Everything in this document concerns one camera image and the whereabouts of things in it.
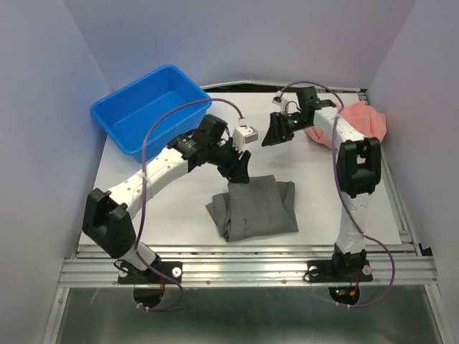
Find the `grey skirt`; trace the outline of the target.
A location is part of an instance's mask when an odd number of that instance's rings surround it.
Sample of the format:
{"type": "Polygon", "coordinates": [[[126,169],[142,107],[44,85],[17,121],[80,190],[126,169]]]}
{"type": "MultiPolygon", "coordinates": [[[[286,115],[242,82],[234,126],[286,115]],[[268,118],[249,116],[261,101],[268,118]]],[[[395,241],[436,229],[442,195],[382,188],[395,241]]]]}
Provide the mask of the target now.
{"type": "Polygon", "coordinates": [[[228,191],[213,195],[206,209],[226,242],[298,233],[295,184],[273,175],[230,183],[228,191]]]}

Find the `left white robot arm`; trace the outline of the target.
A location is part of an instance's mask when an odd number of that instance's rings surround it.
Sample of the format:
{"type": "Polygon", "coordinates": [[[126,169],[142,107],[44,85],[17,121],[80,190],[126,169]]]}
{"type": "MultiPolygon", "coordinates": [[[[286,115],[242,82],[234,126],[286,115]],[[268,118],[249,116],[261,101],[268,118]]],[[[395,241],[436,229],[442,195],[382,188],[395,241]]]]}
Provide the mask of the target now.
{"type": "Polygon", "coordinates": [[[226,131],[225,121],[205,115],[197,128],[176,136],[124,182],[107,191],[93,189],[87,196],[82,232],[111,258],[135,267],[143,282],[154,281],[159,276],[159,256],[141,242],[132,220],[145,216],[147,202],[171,182],[206,163],[231,183],[248,183],[251,154],[245,146],[256,141],[258,133],[243,119],[225,140],[226,131]]]}

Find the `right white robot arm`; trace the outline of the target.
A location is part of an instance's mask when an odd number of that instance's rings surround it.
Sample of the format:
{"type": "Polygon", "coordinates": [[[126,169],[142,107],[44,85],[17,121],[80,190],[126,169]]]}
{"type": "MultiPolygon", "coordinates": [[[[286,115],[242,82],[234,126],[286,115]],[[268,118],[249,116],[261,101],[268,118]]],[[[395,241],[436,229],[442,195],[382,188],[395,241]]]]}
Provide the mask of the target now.
{"type": "Polygon", "coordinates": [[[360,133],[344,119],[342,102],[320,99],[314,87],[304,87],[296,95],[298,107],[291,113],[284,92],[276,92],[273,104],[280,109],[270,114],[262,146],[288,142],[306,128],[322,130],[331,141],[334,180],[342,205],[332,257],[309,262],[306,275],[310,282],[369,276],[364,222],[370,198],[381,181],[381,143],[378,138],[360,133]]]}

